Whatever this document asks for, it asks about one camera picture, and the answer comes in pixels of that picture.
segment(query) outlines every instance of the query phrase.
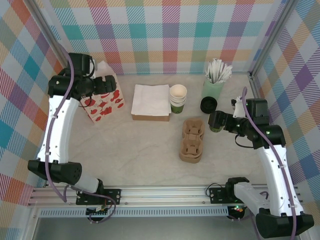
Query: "green paper cup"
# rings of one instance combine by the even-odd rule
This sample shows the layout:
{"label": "green paper cup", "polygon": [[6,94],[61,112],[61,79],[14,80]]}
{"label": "green paper cup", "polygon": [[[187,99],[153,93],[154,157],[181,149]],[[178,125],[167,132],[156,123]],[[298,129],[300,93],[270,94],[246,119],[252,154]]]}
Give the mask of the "green paper cup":
{"label": "green paper cup", "polygon": [[184,104],[182,106],[174,106],[172,103],[171,103],[171,111],[174,113],[174,114],[180,114],[182,113],[183,109],[184,109]]}

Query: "metal bracket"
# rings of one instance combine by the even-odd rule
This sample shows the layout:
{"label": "metal bracket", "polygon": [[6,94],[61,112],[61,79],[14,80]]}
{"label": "metal bracket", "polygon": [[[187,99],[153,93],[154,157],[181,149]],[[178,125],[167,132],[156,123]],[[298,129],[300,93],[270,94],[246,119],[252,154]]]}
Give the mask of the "metal bracket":
{"label": "metal bracket", "polygon": [[[83,192],[77,191],[76,205],[111,205],[111,200],[106,200],[102,197],[91,196]],[[108,196],[112,198],[117,205],[120,204],[121,189],[104,189],[100,195]]]}
{"label": "metal bracket", "polygon": [[243,204],[240,199],[232,201],[227,194],[224,187],[211,187],[209,188],[209,196],[211,204]]}

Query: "metal frame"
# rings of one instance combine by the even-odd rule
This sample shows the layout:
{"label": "metal frame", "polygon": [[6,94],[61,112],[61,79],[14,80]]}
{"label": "metal frame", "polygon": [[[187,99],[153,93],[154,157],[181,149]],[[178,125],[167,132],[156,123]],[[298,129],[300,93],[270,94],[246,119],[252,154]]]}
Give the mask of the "metal frame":
{"label": "metal frame", "polygon": [[[262,192],[268,191],[266,184],[254,184],[253,187]],[[108,189],[121,189],[121,201],[118,208],[136,207],[204,207],[204,206],[234,206],[230,204],[211,204],[206,196],[206,185],[191,186],[105,186]],[[64,203],[51,187],[35,188],[29,207],[32,208],[78,208],[76,191],[66,191],[67,203]]]}
{"label": "metal frame", "polygon": [[[205,194],[207,185],[104,187],[121,189],[121,202],[117,205],[117,213],[114,217],[227,216],[228,206],[235,205],[234,203],[211,204],[210,198]],[[61,185],[57,188],[62,191],[64,186]],[[266,184],[253,184],[253,188],[259,192],[268,191]],[[294,187],[294,189],[300,199],[298,187]],[[68,201],[64,203],[50,186],[34,188],[29,201],[32,212],[23,240],[32,239],[39,218],[83,218],[87,217],[86,208],[100,207],[97,205],[83,207],[76,205],[77,195],[76,191],[72,189],[68,189],[66,195]]]}
{"label": "metal frame", "polygon": [[275,27],[272,30],[268,41],[266,42],[264,48],[261,51],[260,56],[258,57],[255,65],[252,69],[251,75],[252,75],[253,79],[255,78],[255,76],[257,75],[257,73],[259,72],[259,70],[261,69],[263,64],[265,63],[272,47],[274,46],[275,42],[278,40],[282,30],[284,29],[284,27],[286,25],[286,22],[290,18],[291,13],[296,8],[298,2],[299,2],[299,0],[288,0],[286,2],[281,16],[279,17],[279,19],[275,23]]}
{"label": "metal frame", "polygon": [[47,21],[45,20],[38,4],[35,0],[24,0],[24,4],[29,9],[30,13],[32,14],[33,18],[35,19],[36,23],[38,24],[42,34],[45,36],[46,40],[48,41],[49,45],[51,46],[52,50],[56,54],[57,59],[61,63],[62,67],[67,66],[67,59],[65,58],[63,52],[59,47],[59,43],[51,31],[50,26],[48,25]]}
{"label": "metal frame", "polygon": [[247,77],[248,77],[248,80],[249,80],[249,83],[250,83],[250,87],[251,87],[251,90],[252,90],[252,93],[253,93],[253,97],[256,98],[256,99],[260,98],[261,96],[259,94],[259,90],[258,90],[258,88],[256,86],[256,83],[255,83],[255,80],[251,76],[250,72],[248,72]]}

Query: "green cup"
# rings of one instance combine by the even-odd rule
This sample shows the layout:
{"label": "green cup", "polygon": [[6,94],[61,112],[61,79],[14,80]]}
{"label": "green cup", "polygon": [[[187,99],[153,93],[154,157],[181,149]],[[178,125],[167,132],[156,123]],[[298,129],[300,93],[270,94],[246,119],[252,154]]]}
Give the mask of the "green cup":
{"label": "green cup", "polygon": [[172,111],[174,114],[180,114],[180,113],[182,113],[182,110],[184,109],[184,106],[185,106],[185,104],[183,104],[182,106],[174,106],[174,105],[171,103],[171,111]]}
{"label": "green cup", "polygon": [[222,88],[225,83],[214,83],[212,84],[208,79],[204,80],[203,89],[202,89],[202,98],[212,97],[218,101]]}

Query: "white napkin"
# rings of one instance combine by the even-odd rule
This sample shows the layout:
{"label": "white napkin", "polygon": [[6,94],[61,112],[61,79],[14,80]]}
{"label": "white napkin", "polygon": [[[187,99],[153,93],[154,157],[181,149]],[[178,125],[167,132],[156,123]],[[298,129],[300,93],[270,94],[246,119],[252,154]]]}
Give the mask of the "white napkin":
{"label": "white napkin", "polygon": [[171,113],[169,85],[139,85],[134,88],[131,114],[142,116],[168,116]]}

